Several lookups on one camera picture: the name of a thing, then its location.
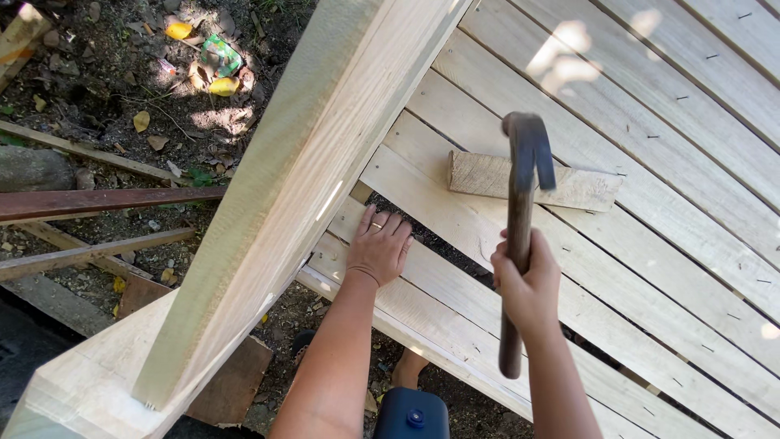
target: right hand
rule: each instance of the right hand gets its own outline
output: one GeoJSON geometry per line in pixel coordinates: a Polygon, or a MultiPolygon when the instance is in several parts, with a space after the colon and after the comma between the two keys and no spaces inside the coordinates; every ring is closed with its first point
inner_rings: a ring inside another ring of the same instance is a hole
{"type": "MultiPolygon", "coordinates": [[[[506,229],[501,231],[506,238],[506,229]]],[[[506,241],[496,246],[490,260],[493,281],[501,287],[504,310],[529,347],[560,335],[558,324],[558,288],[561,267],[555,261],[544,235],[531,229],[530,268],[520,276],[515,263],[506,256],[506,241]]]]}

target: hammer handle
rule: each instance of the hammer handle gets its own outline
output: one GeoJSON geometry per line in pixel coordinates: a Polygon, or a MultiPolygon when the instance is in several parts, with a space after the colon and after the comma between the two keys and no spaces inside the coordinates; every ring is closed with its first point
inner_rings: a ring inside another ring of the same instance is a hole
{"type": "MultiPolygon", "coordinates": [[[[532,191],[516,192],[509,185],[509,216],[506,227],[506,255],[517,266],[521,275],[528,272],[530,262],[531,212],[534,209],[532,191]]],[[[503,309],[501,314],[501,345],[498,350],[498,368],[504,377],[515,380],[520,376],[523,338],[503,309]]]]}

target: scrap wood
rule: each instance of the scrap wood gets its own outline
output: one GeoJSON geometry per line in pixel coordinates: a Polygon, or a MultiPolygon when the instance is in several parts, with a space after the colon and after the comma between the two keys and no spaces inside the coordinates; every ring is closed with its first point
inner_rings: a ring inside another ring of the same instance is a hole
{"type": "Polygon", "coordinates": [[[242,423],[273,354],[257,338],[244,338],[186,414],[211,425],[242,423]]]}
{"type": "MultiPolygon", "coordinates": [[[[507,199],[511,160],[493,155],[452,151],[449,190],[461,194],[507,199]]],[[[623,182],[617,175],[555,167],[558,189],[534,193],[534,202],[594,212],[609,212],[623,182]]]]}
{"type": "Polygon", "coordinates": [[[136,161],[119,157],[118,155],[111,154],[109,152],[98,151],[94,149],[92,145],[88,143],[76,143],[73,141],[67,141],[59,137],[51,136],[49,134],[41,133],[40,131],[31,130],[30,128],[20,127],[13,123],[0,120],[0,131],[5,131],[16,137],[21,137],[29,141],[36,141],[52,148],[57,148],[64,152],[69,152],[75,155],[81,155],[89,159],[97,160],[98,162],[108,163],[109,165],[116,166],[123,170],[128,170],[132,173],[149,177],[153,180],[170,180],[183,186],[191,186],[193,181],[185,177],[177,177],[172,172],[161,170],[154,166],[144,165],[136,161]]]}
{"type": "Polygon", "coordinates": [[[121,241],[107,242],[105,244],[91,245],[89,247],[62,250],[61,252],[45,255],[27,256],[26,258],[9,259],[0,262],[0,281],[18,279],[50,269],[57,269],[76,265],[82,262],[91,262],[93,259],[118,255],[130,250],[154,247],[168,244],[173,241],[189,239],[195,236],[195,229],[182,228],[160,232],[142,237],[123,239],[121,241]]]}
{"type": "Polygon", "coordinates": [[[24,3],[16,18],[0,35],[0,93],[35,53],[41,35],[51,29],[32,5],[24,3]]]}
{"type": "Polygon", "coordinates": [[[226,186],[0,194],[0,221],[222,198],[226,186]]]}
{"type": "MultiPolygon", "coordinates": [[[[70,250],[72,248],[89,247],[90,245],[84,241],[81,241],[77,237],[73,237],[63,232],[62,230],[50,226],[46,223],[23,223],[16,224],[16,226],[29,234],[32,234],[40,239],[60,247],[62,250],[70,250]]],[[[104,269],[111,274],[129,279],[132,276],[139,276],[146,279],[151,279],[152,275],[143,271],[140,268],[130,265],[129,263],[115,258],[114,256],[108,256],[105,258],[95,259],[90,263],[98,268],[104,269]]]]}
{"type": "Polygon", "coordinates": [[[158,284],[150,278],[130,274],[127,277],[127,285],[119,300],[119,309],[116,312],[117,319],[124,319],[135,311],[161,298],[173,291],[165,285],[158,284]]]}

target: hammer head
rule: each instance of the hammer head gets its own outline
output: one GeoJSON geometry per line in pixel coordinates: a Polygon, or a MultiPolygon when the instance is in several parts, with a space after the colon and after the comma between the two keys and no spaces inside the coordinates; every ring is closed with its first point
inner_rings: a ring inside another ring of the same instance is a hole
{"type": "Polygon", "coordinates": [[[516,193],[534,189],[534,165],[539,174],[539,187],[555,189],[550,141],[544,122],[538,114],[511,112],[502,120],[504,134],[512,149],[512,177],[516,193]]]}

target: foot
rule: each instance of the foot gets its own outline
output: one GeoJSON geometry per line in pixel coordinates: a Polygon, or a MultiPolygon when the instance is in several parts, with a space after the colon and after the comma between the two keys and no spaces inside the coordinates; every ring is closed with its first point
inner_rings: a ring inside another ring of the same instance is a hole
{"type": "Polygon", "coordinates": [[[428,360],[415,354],[411,349],[404,348],[401,359],[392,371],[393,387],[406,387],[417,390],[417,377],[428,363],[428,360]]]}

